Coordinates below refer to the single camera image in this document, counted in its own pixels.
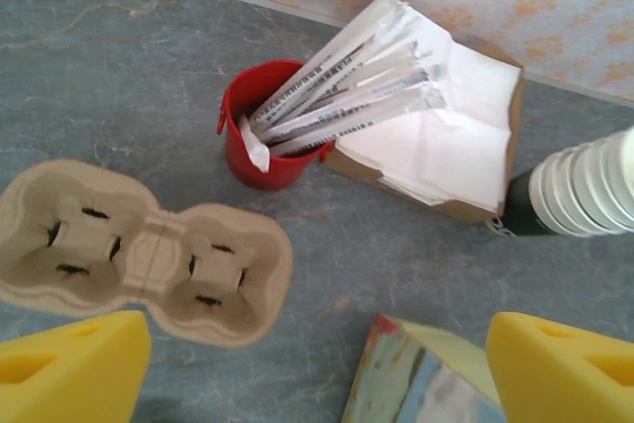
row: red cup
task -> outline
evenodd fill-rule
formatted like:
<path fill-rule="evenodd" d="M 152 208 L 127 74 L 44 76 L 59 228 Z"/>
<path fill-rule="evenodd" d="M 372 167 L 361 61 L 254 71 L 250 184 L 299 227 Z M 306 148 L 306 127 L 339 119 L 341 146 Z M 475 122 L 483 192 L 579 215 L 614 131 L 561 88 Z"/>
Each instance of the red cup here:
<path fill-rule="evenodd" d="M 221 134 L 225 122 L 228 123 L 225 159 L 233 174 L 251 188 L 281 190 L 297 180 L 313 159 L 319 157 L 322 162 L 326 160 L 333 147 L 332 143 L 324 144 L 309 154 L 296 158 L 271 156 L 266 173 L 255 167 L 247 154 L 237 126 L 238 119 L 243 114 L 250 115 L 256 111 L 301 65 L 301 62 L 293 59 L 274 59 L 254 66 L 236 76 L 222 98 L 216 133 Z"/>

